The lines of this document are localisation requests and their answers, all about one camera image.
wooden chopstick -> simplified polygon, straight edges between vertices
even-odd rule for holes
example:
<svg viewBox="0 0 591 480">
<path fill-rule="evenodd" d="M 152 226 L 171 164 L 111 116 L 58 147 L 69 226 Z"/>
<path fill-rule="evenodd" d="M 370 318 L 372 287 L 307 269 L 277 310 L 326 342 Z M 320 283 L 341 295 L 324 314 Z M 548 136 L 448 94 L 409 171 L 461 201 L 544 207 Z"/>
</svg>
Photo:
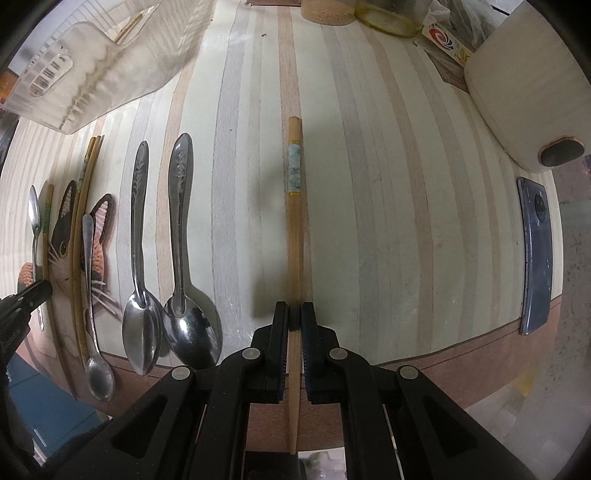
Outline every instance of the wooden chopstick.
<svg viewBox="0 0 591 480">
<path fill-rule="evenodd" d="M 93 137 L 86 150 L 82 173 L 76 188 L 74 208 L 72 210 L 72 227 L 70 230 L 70 245 L 72 245 L 72 263 L 70 265 L 70 278 L 72 279 L 72 320 L 76 331 L 76 341 L 82 362 L 86 362 L 89 356 L 88 343 L 86 341 L 86 322 L 82 311 L 82 283 L 80 280 L 80 259 L 82 255 L 82 217 L 86 210 L 90 178 L 99 156 L 100 147 L 104 136 Z"/>
<path fill-rule="evenodd" d="M 304 264 L 304 235 L 301 206 L 301 119 L 289 119 L 289 166 L 287 195 L 287 288 L 290 329 L 287 338 L 288 410 L 290 453 L 297 453 L 297 433 L 300 421 L 302 270 Z"/>
<path fill-rule="evenodd" d="M 46 191 L 45 191 L 45 201 L 43 204 L 43 233 L 41 237 L 41 269 L 43 273 L 43 278 L 49 280 L 49 221 L 51 216 L 51 204 L 53 201 L 53 184 L 48 184 Z M 57 351 L 57 359 L 60 362 L 61 370 L 64 372 L 64 377 L 66 378 L 66 383 L 68 389 L 70 390 L 70 394 L 77 398 L 76 389 L 74 387 L 74 380 L 72 379 L 72 374 L 70 369 L 68 368 L 68 364 L 66 362 L 66 357 L 64 356 L 64 345 L 57 330 L 57 323 L 56 323 L 56 316 L 53 313 L 53 303 L 52 299 L 47 300 L 44 306 L 41 308 L 46 308 L 46 318 L 47 323 L 49 324 L 49 328 L 51 330 L 51 337 L 53 338 L 53 345 L 56 347 Z"/>
</svg>

striped tablecloth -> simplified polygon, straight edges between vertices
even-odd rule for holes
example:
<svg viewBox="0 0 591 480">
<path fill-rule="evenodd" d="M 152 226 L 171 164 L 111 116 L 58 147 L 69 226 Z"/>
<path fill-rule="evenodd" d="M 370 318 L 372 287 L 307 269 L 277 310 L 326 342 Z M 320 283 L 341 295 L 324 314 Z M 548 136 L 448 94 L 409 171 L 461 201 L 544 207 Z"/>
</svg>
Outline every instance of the striped tablecloth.
<svg viewBox="0 0 591 480">
<path fill-rule="evenodd" d="M 0 177 L 0 295 L 30 261 L 31 184 L 56 187 L 51 224 L 92 135 L 105 135 L 87 211 L 113 196 L 103 240 L 116 316 L 96 308 L 101 350 L 125 356 L 121 311 L 133 290 L 129 251 L 135 152 L 150 144 L 147 287 L 173 290 L 167 172 L 172 145 L 193 138 L 188 219 L 191 282 L 219 315 L 223 355 L 250 343 L 287 298 L 287 120 L 303 119 L 306 299 L 341 345 L 370 362 L 433 352 L 517 319 L 524 241 L 515 179 L 545 185 L 554 241 L 552 297 L 562 290 L 562 237 L 551 172 L 528 174 L 499 145 L 470 96 L 444 83 L 411 41 L 358 22 L 326 27 L 298 8 L 212 0 L 183 70 L 64 136 L 20 122 Z M 57 275 L 56 267 L 52 275 Z M 60 335 L 77 355 L 69 300 L 55 288 Z M 53 355 L 31 322 L 31 341 Z M 161 365 L 176 365 L 173 354 Z"/>
</svg>

clear plastic container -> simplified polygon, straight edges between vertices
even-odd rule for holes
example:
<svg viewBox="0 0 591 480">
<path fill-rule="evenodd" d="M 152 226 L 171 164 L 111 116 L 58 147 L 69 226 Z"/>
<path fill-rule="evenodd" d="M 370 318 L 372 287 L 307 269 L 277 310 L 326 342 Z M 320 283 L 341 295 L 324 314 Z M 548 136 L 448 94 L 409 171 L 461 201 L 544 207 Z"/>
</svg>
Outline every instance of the clear plastic container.
<svg viewBox="0 0 591 480">
<path fill-rule="evenodd" d="M 71 134 L 164 86 L 182 68 L 195 32 L 209 24 L 209 2 L 155 3 L 126 0 L 107 11 L 86 1 L 33 57 L 4 108 Z M 123 35 L 126 25 L 132 28 Z"/>
</svg>

spoon bowl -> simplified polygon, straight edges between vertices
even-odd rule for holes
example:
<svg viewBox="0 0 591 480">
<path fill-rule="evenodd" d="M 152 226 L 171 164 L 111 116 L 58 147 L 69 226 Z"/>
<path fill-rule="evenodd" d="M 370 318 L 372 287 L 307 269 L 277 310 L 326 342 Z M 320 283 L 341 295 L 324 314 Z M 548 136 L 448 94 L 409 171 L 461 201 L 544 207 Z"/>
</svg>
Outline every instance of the spoon bowl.
<svg viewBox="0 0 591 480">
<path fill-rule="evenodd" d="M 162 305 L 148 290 L 133 292 L 125 306 L 122 327 L 127 360 L 138 375 L 147 375 L 158 359 L 162 339 Z"/>
<path fill-rule="evenodd" d="M 216 365 L 220 358 L 217 334 L 197 304 L 185 295 L 184 310 L 175 313 L 169 299 L 164 313 L 164 331 L 177 357 L 198 370 Z"/>
<path fill-rule="evenodd" d="M 111 366 L 100 355 L 91 356 L 85 363 L 90 393 L 101 402 L 108 402 L 115 393 L 115 376 Z"/>
<path fill-rule="evenodd" d="M 29 221 L 33 229 L 33 237 L 39 237 L 41 233 L 41 213 L 39 211 L 39 198 L 33 185 L 29 190 Z"/>
</svg>

white appliance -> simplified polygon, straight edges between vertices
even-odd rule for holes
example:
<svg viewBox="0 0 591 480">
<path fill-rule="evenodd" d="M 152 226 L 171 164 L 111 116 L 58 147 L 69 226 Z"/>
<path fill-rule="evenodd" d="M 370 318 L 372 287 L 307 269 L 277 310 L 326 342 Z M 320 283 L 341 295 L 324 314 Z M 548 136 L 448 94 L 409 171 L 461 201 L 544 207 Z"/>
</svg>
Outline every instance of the white appliance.
<svg viewBox="0 0 591 480">
<path fill-rule="evenodd" d="M 589 79 L 528 2 L 468 60 L 465 77 L 486 123 L 524 169 L 541 172 L 591 153 Z"/>
</svg>

